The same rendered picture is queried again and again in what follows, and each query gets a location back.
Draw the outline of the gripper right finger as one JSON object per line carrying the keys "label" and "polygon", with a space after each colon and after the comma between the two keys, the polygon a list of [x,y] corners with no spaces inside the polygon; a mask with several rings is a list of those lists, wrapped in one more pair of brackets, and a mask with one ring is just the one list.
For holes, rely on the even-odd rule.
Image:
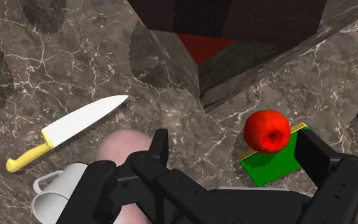
{"label": "gripper right finger", "polygon": [[294,156],[317,186],[296,224],[354,224],[358,157],[334,151],[310,129],[297,132]]}

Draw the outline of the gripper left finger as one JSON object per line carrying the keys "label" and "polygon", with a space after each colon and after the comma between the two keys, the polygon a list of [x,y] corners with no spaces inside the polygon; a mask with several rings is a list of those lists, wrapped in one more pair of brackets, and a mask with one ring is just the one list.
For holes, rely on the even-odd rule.
{"label": "gripper left finger", "polygon": [[183,172],[166,167],[167,129],[147,151],[124,164],[91,163],[56,224],[113,224],[122,207],[137,204],[152,224],[242,224],[240,215]]}

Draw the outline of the pink round object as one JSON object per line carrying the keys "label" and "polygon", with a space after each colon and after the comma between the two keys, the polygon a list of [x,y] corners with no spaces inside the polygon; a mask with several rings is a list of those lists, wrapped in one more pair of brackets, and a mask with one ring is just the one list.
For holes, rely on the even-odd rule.
{"label": "pink round object", "polygon": [[[95,159],[111,160],[119,166],[125,162],[131,153],[147,151],[151,142],[152,137],[136,130],[119,130],[104,138]],[[150,221],[137,204],[127,204],[122,206],[114,224],[150,224]]]}

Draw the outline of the green book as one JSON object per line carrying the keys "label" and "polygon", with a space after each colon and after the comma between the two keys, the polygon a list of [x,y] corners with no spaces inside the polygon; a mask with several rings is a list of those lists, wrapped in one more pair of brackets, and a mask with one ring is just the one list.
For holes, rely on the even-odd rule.
{"label": "green book", "polygon": [[301,166],[294,157],[298,131],[309,129],[301,122],[291,127],[291,137],[287,146],[278,153],[259,153],[252,149],[240,155],[240,164],[257,187],[264,186]]}

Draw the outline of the red apple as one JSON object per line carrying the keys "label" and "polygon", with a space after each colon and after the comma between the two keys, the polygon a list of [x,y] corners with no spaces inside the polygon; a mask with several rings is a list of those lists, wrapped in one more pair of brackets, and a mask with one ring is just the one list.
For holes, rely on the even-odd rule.
{"label": "red apple", "polygon": [[243,135],[250,149],[273,154],[287,146],[291,137],[291,128],[284,115],[275,110],[264,109],[248,117]]}

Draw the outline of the white mug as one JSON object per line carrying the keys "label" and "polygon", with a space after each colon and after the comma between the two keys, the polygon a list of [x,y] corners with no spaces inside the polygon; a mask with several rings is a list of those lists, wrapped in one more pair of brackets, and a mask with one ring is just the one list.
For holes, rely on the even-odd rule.
{"label": "white mug", "polygon": [[31,208],[41,224],[56,224],[87,167],[84,163],[73,163],[34,181],[36,196]]}

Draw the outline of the yellow handled kitchen knife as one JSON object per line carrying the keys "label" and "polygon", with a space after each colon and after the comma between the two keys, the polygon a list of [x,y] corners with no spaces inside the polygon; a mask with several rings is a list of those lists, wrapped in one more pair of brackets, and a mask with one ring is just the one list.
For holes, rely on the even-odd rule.
{"label": "yellow handled kitchen knife", "polygon": [[17,172],[41,155],[105,117],[125,102],[127,98],[128,95],[105,97],[59,118],[41,130],[45,143],[27,150],[17,159],[9,158],[6,162],[6,170]]}

